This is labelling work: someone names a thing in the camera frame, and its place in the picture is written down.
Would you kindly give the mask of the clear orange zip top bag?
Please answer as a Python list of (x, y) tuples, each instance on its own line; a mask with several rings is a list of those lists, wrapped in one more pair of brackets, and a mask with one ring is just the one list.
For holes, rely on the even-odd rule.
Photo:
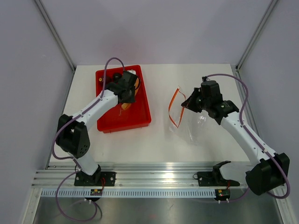
[(181, 104), (185, 100), (187, 96), (178, 86), (168, 106), (169, 130), (188, 144), (204, 145), (207, 116), (184, 108)]

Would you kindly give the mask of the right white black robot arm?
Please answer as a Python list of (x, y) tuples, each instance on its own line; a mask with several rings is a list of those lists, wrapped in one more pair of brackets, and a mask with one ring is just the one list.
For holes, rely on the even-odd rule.
[(285, 153), (278, 154), (246, 124), (238, 107), (230, 100), (223, 100), (219, 84), (214, 81), (204, 81), (199, 88), (194, 88), (192, 94), (181, 106), (193, 112), (206, 111), (218, 125), (224, 128), (238, 143), (248, 157), (252, 169), (234, 165), (224, 161), (214, 165), (212, 180), (218, 185), (226, 181), (246, 183), (256, 195), (270, 193), (273, 189), (286, 185), (283, 196), (290, 194), (290, 183), (287, 175), (290, 159)]

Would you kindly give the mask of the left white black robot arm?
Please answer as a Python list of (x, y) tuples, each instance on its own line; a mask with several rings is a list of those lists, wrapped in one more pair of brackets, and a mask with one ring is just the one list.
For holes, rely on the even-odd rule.
[(114, 172), (102, 173), (100, 165), (89, 153), (88, 131), (109, 110), (119, 104), (135, 102), (135, 90), (141, 83), (134, 70), (125, 70), (120, 77), (104, 83), (102, 91), (81, 111), (58, 120), (55, 144), (65, 151), (78, 170), (75, 172), (75, 186), (103, 186), (106, 177)]

